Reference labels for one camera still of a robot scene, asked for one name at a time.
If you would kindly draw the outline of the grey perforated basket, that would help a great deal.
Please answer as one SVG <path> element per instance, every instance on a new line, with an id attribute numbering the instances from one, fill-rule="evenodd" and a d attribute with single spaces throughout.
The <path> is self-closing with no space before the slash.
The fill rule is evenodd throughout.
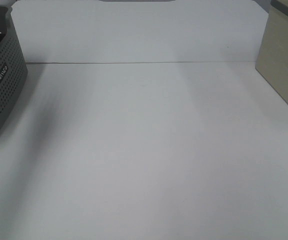
<path id="1" fill-rule="evenodd" d="M 10 6 L 0 5 L 0 131 L 12 112 L 28 76 L 11 12 Z"/>

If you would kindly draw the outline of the beige plastic bin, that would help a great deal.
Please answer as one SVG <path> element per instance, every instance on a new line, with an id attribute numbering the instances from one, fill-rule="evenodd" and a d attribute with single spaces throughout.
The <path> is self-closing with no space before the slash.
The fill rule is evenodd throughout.
<path id="1" fill-rule="evenodd" d="M 288 104 L 288 0 L 273 0 L 255 69 Z"/>

